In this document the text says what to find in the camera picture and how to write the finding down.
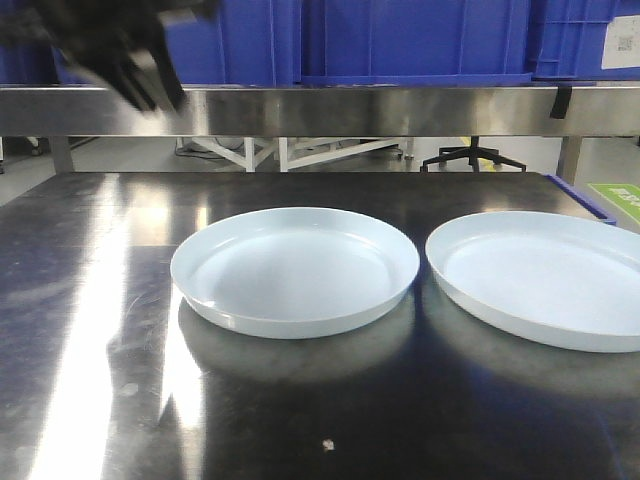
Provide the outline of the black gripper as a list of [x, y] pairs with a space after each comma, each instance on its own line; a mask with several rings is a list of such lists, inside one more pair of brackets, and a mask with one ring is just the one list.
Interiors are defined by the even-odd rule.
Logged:
[[1, 44], [55, 47], [76, 75], [140, 112], [179, 111], [185, 99], [165, 26], [213, 19], [218, 1], [26, 1], [1, 15]]

